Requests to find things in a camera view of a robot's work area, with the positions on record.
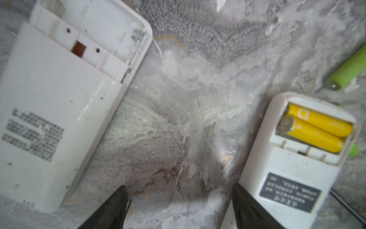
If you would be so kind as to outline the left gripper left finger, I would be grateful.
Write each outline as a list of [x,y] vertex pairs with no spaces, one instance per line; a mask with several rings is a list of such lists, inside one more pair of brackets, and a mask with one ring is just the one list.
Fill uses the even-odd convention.
[[131,200],[121,185],[78,229],[122,229]]

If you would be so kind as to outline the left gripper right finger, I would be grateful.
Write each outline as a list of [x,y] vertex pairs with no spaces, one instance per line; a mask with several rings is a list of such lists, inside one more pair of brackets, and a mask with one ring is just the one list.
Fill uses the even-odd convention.
[[233,185],[232,201],[238,229],[284,229],[239,183]]

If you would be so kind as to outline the red handled screwdriver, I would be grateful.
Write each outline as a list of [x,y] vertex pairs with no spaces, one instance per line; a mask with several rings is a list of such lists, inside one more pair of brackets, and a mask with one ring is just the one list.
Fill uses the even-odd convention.
[[359,221],[362,225],[363,229],[366,229],[366,219],[361,216],[359,212],[357,212],[351,204],[342,197],[338,191],[336,191],[335,188],[331,188],[330,195],[337,200],[352,216],[356,218],[357,221]]

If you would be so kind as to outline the yellow battery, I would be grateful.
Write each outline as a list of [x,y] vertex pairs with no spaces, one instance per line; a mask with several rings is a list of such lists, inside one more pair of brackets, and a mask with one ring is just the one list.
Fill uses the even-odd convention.
[[341,138],[289,115],[280,120],[278,128],[282,133],[292,138],[330,153],[339,153],[345,145]]
[[347,137],[353,132],[353,125],[350,123],[295,104],[289,104],[287,106],[285,115],[304,120],[313,126],[341,138]]

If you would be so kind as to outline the green battery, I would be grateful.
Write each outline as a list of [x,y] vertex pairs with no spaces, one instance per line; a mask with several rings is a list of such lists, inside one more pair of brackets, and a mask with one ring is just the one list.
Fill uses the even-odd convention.
[[357,144],[355,143],[355,144],[352,146],[352,148],[351,148],[351,150],[350,150],[350,152],[349,152],[349,156],[358,156],[358,155],[359,155],[359,149],[358,149]]
[[340,91],[356,78],[366,68],[366,45],[343,63],[323,83],[324,88]]

